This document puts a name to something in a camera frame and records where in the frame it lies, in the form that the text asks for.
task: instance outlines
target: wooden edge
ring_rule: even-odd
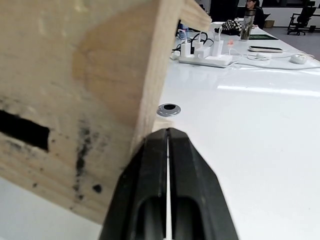
[[[186,0],[180,13],[181,23],[190,28],[208,32],[211,17],[194,0]]]

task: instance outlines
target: white mouse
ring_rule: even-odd
[[[295,54],[290,58],[290,62],[294,64],[305,64],[308,58],[304,54]]]

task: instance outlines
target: office chair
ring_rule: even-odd
[[[316,7],[305,6],[302,9],[300,16],[297,17],[297,22],[294,22],[295,17],[292,16],[287,34],[289,35],[290,33],[296,33],[296,35],[300,36],[300,33],[303,33],[304,35],[306,35],[306,33],[300,28],[305,28],[308,25],[309,20],[315,13],[316,9]]]

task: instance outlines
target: person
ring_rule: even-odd
[[[255,17],[253,25],[258,26],[260,29],[263,29],[265,26],[265,14],[263,9],[260,7],[259,0],[247,0],[246,1],[247,10],[255,10]]]

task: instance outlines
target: white power strip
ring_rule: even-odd
[[[209,67],[226,68],[232,62],[231,55],[207,56],[205,58],[195,57],[194,54],[188,56],[180,56],[179,62],[183,64],[203,65]]]

